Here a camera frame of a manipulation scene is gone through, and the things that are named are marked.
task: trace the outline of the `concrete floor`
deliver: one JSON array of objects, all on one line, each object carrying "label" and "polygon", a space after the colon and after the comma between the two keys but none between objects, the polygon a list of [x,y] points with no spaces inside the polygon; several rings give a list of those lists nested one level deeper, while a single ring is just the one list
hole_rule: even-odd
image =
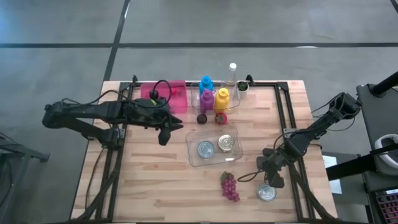
[{"label": "concrete floor", "polygon": [[[0,44],[112,43],[124,0],[0,0]],[[132,0],[121,37],[130,42],[398,42],[398,13],[388,0]],[[15,223],[60,222],[72,207],[87,141],[41,124],[44,105],[98,96],[111,49],[0,49],[0,131],[50,152],[29,166]],[[239,76],[304,80],[312,108],[356,85],[396,72],[398,48],[119,49],[111,80],[222,79],[230,62]],[[348,123],[336,125],[342,128]],[[367,154],[362,117],[322,138],[324,150]],[[362,208],[337,206],[344,220]]]}]

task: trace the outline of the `metal can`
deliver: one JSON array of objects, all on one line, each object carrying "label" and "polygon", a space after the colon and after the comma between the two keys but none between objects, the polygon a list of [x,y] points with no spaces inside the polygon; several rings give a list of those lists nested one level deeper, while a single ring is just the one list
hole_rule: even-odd
[{"label": "metal can", "polygon": [[199,143],[198,154],[204,159],[209,159],[214,156],[214,145],[209,141]]},{"label": "metal can", "polygon": [[218,147],[224,152],[229,152],[235,144],[234,139],[229,134],[225,134],[218,139]]},{"label": "metal can", "polygon": [[265,201],[272,201],[276,198],[276,189],[266,183],[262,183],[257,190],[257,196]]}]

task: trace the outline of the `pink plastic bin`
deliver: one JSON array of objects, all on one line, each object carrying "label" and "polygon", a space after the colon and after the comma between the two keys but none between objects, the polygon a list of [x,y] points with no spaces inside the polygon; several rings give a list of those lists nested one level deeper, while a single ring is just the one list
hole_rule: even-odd
[{"label": "pink plastic bin", "polygon": [[[172,87],[172,97],[169,101],[170,112],[175,114],[187,112],[188,101],[185,80],[170,80],[168,82]],[[149,99],[149,92],[154,88],[155,84],[156,82],[143,83],[141,85],[141,98]],[[166,83],[159,83],[156,86],[156,90],[159,92],[159,97],[169,98],[170,90]]]}]

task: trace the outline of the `wooden table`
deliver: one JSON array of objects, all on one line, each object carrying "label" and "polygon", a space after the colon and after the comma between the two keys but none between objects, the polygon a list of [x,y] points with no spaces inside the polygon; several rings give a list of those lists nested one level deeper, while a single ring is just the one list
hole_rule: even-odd
[{"label": "wooden table", "polygon": [[[303,81],[288,81],[290,97],[298,128],[312,122],[310,105]],[[119,82],[104,82],[102,92],[118,90]],[[135,89],[133,98],[140,97]],[[101,101],[115,100],[110,93]],[[243,147],[243,157],[237,161],[205,167],[192,167],[188,161],[185,136],[192,131],[216,129],[212,118],[205,125],[196,122],[193,108],[186,114],[176,114],[183,120],[184,128],[172,132],[166,146],[157,143],[158,131],[128,126],[127,138],[114,209],[114,222],[292,222],[297,221],[288,169],[280,172],[285,187],[277,189],[271,202],[257,199],[256,190],[264,175],[253,181],[237,183],[241,201],[234,203],[222,196],[220,175],[224,170],[235,177],[256,171],[256,157],[264,147],[272,147],[281,134],[275,101],[275,92],[269,87],[251,88],[234,114],[228,116],[229,124],[236,127]],[[108,125],[101,120],[94,124]],[[96,158],[101,151],[97,141],[90,142],[83,165],[80,183],[73,206],[72,218],[84,211],[86,189]],[[100,188],[105,153],[99,161],[90,191],[92,200]],[[304,157],[310,188],[326,210],[336,217],[322,154],[317,146],[310,146]],[[306,213],[305,198],[300,192]],[[104,212],[108,210],[109,197],[105,198]]]}]

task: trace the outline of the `grapes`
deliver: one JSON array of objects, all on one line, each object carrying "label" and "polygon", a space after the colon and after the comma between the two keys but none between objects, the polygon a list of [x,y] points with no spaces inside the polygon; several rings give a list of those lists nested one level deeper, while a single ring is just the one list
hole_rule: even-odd
[{"label": "grapes", "polygon": [[236,192],[236,180],[234,180],[234,175],[224,172],[220,179],[223,196],[234,202],[240,201],[239,194]]}]

